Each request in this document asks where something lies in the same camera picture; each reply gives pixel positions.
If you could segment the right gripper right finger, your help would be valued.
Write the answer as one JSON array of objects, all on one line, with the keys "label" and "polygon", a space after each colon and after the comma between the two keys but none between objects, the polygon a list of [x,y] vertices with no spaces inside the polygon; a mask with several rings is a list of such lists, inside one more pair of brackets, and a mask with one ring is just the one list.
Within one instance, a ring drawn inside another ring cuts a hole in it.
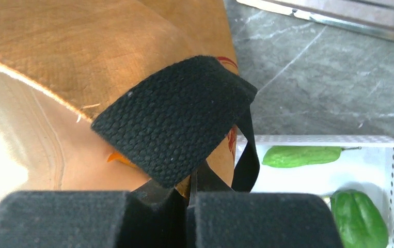
[{"label": "right gripper right finger", "polygon": [[301,193],[241,193],[203,163],[190,175],[188,247],[342,247],[327,204]]}]

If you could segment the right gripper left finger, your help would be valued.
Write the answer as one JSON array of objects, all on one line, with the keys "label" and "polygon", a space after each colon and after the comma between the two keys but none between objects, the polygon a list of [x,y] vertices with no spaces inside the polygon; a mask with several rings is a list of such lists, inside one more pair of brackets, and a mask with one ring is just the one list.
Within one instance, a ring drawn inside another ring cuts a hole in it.
[{"label": "right gripper left finger", "polygon": [[16,191],[0,247],[186,247],[186,202],[150,180],[128,191]]}]

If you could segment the yellow snack packet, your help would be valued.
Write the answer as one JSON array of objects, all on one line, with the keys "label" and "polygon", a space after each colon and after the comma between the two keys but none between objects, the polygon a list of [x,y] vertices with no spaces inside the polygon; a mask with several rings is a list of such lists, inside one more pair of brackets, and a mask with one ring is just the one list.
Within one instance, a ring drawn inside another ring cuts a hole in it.
[{"label": "yellow snack packet", "polygon": [[137,168],[137,166],[134,163],[132,163],[128,158],[126,158],[125,156],[123,156],[117,151],[112,152],[107,158],[107,162],[112,162],[112,161],[118,161],[126,166]]}]

